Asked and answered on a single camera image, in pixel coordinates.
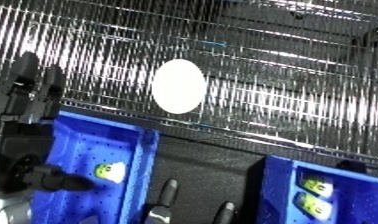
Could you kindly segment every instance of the white circle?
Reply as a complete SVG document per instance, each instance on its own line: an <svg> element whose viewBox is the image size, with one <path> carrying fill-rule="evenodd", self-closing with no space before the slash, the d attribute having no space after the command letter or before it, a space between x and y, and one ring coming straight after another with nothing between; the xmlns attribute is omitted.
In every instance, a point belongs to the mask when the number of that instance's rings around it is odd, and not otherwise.
<svg viewBox="0 0 378 224"><path fill-rule="evenodd" d="M207 91L203 73L194 63L175 59L162 65L153 79L152 95L156 103L172 114L194 110Z"/></svg>

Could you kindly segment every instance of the blue bin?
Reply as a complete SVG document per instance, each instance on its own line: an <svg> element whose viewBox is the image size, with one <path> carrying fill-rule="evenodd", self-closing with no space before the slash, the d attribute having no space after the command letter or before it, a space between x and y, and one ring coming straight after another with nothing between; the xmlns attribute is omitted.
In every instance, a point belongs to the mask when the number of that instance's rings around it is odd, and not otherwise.
<svg viewBox="0 0 378 224"><path fill-rule="evenodd" d="M140 221L157 150L158 132L93 117L61 112L54 124L55 144L48 163L95 183L88 192L36 192L34 224L72 224L97 216L99 223ZM127 174L121 184L99 179L94 168L123 162Z"/></svg>
<svg viewBox="0 0 378 224"><path fill-rule="evenodd" d="M333 195L329 198L319 196L333 205L327 221L315 219L295 204L299 193L312 193L298 184L303 174L332 178ZM269 156L264 171L257 223L378 224L378 178Z"/></svg>

